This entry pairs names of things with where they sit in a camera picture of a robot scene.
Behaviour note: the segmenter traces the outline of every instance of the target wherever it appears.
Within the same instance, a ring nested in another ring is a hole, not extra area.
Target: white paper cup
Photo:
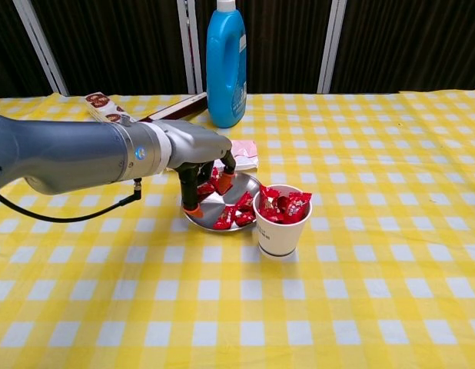
[[[279,190],[281,196],[288,196],[291,192],[302,192],[300,189],[286,184],[275,184],[269,188]],[[256,214],[258,229],[258,247],[262,254],[271,259],[282,259],[291,255],[296,249],[297,242],[301,236],[304,225],[311,216],[313,207],[308,204],[306,216],[302,221],[294,224],[277,224],[261,216],[258,212],[260,193],[253,199],[253,209]]]

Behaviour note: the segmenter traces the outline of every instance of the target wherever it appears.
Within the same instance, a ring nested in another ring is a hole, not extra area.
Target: blue plastic bottle
[[[219,128],[232,127],[246,110],[246,32],[235,0],[217,0],[208,25],[207,100]]]

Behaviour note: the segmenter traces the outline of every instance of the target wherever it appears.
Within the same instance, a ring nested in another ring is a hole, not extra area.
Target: table
[[[182,98],[113,96],[139,118]],[[89,120],[60,95],[0,114]],[[475,91],[250,95],[220,132],[256,141],[264,184],[314,193],[295,256],[188,225],[171,172],[80,224],[0,205],[0,368],[475,368]],[[130,193],[2,190],[64,217]]]

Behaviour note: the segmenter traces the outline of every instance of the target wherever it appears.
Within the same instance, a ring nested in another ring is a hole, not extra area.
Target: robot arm
[[[198,216],[197,186],[214,160],[234,173],[231,142],[186,121],[153,123],[18,121],[0,116],[0,188],[24,178],[42,194],[61,194],[178,172],[183,208]]]

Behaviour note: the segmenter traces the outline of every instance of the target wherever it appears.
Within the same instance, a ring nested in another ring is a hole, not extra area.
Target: metal plate
[[[201,210],[204,213],[203,218],[194,218],[186,213],[184,215],[191,223],[213,232],[232,232],[252,227],[256,220],[244,227],[238,227],[233,223],[230,229],[215,230],[212,228],[219,215],[224,211],[225,206],[236,204],[246,191],[249,191],[254,197],[260,191],[260,182],[246,173],[237,172],[232,178],[232,188],[224,196],[214,192],[200,203]]]

